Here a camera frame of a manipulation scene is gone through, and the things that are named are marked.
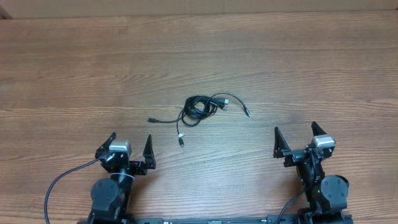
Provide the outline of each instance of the wood grain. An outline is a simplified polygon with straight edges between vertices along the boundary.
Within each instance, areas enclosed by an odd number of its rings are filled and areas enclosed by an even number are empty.
[[[292,148],[310,122],[337,141],[328,175],[350,181],[356,223],[398,215],[398,13],[312,12],[0,21],[0,220],[43,223],[51,181],[91,160],[111,134],[142,159],[153,135],[156,170],[134,183],[137,217],[262,217],[301,188],[272,158],[274,126]],[[195,128],[175,119],[185,99],[233,99]],[[91,208],[95,164],[66,176],[49,202],[52,223]],[[289,209],[305,206],[302,198]]]

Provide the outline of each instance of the table surface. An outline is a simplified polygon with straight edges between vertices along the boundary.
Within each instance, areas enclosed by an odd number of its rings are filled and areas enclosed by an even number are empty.
[[[100,17],[0,21],[0,221],[43,223],[62,172],[93,159],[116,131],[142,159],[149,133],[156,170],[137,177],[137,217],[263,217],[301,185],[274,159],[274,127],[293,149],[310,123],[337,141],[327,175],[350,182],[356,223],[398,218],[398,12]],[[219,111],[185,132],[185,99],[228,91]],[[91,209],[100,164],[60,180],[51,223]],[[305,206],[301,198],[289,212]]]

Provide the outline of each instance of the tabletop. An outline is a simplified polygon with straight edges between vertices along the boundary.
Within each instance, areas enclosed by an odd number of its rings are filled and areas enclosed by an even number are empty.
[[[274,127],[292,149],[317,123],[336,140],[326,175],[350,182],[356,223],[398,219],[398,11],[0,21],[0,221],[43,223],[50,183],[94,159],[116,131],[156,170],[136,178],[137,217],[264,217],[302,188],[274,159]],[[189,128],[185,99],[227,91],[228,111]],[[61,179],[51,223],[91,210],[94,164]],[[304,207],[305,198],[287,213]]]

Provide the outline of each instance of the wooden table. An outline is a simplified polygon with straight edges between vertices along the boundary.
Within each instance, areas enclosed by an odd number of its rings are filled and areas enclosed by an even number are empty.
[[[197,127],[175,119],[185,99],[228,91]],[[0,222],[43,223],[62,172],[93,159],[116,131],[142,159],[153,135],[156,170],[134,183],[137,217],[263,217],[301,185],[274,159],[274,127],[291,148],[311,121],[337,141],[327,175],[350,182],[356,223],[398,219],[398,12],[102,17],[0,21]],[[91,208],[99,164],[60,180],[51,223]],[[289,209],[305,206],[301,198]]]

